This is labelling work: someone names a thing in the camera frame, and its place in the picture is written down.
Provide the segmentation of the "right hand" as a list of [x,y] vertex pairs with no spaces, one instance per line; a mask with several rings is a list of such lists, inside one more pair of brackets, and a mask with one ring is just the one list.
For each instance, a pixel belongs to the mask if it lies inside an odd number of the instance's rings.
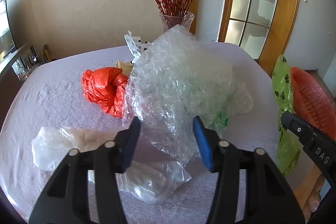
[[311,193],[309,194],[309,197],[308,197],[307,201],[305,202],[305,205],[303,206],[303,209],[302,209],[303,215],[305,217],[305,223],[307,223],[307,221],[311,217],[311,214],[314,213],[319,207],[319,204],[321,202],[321,198],[320,198],[319,193],[320,193],[324,183],[325,183],[325,177],[321,174],[318,177],[318,179],[317,179],[317,181],[316,181]]

